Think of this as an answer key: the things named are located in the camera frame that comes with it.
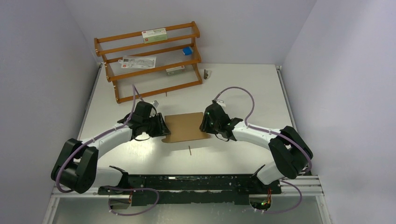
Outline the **brown cardboard box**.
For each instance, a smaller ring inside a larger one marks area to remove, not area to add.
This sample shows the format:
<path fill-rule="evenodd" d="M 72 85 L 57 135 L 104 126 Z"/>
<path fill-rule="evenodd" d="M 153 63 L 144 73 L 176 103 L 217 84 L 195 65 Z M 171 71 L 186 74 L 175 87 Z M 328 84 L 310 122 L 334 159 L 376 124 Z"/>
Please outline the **brown cardboard box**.
<path fill-rule="evenodd" d="M 166 137 L 162 139 L 162 142 L 177 143 L 210 138 L 209 134 L 200 130 L 203 118 L 203 112 L 165 116 L 165 124 L 170 130 L 170 134 L 166 135 Z"/>

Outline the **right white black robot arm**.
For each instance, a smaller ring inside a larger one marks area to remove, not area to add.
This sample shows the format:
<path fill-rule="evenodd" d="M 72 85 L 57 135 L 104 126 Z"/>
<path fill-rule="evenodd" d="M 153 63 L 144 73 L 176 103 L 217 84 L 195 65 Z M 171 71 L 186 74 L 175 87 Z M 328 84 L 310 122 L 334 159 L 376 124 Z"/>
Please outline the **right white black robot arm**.
<path fill-rule="evenodd" d="M 200 130 L 220 134 L 227 141 L 248 142 L 271 152 L 273 161 L 254 173 L 252 188 L 257 193 L 264 193 L 272 182 L 284 177 L 295 179 L 310 167 L 313 158 L 312 151 L 293 127 L 271 130 L 254 126 L 243 119 L 230 118 L 216 102 L 205 109 Z"/>

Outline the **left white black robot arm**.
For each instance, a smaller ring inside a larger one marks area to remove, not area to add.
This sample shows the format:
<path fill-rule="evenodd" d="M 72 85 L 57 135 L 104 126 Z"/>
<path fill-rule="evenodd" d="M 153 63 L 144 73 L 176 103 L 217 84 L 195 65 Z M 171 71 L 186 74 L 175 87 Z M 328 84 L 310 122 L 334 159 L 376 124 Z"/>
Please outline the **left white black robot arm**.
<path fill-rule="evenodd" d="M 157 101 L 140 101 L 135 104 L 133 112 L 119 120 L 110 130 L 85 140 L 67 140 L 50 175 L 58 190 L 82 194 L 95 185 L 110 185 L 117 194 L 127 192 L 128 173 L 115 166 L 99 168 L 98 160 L 143 133 L 151 138 L 169 135 L 170 130 L 162 114 L 157 112 L 158 105 Z"/>

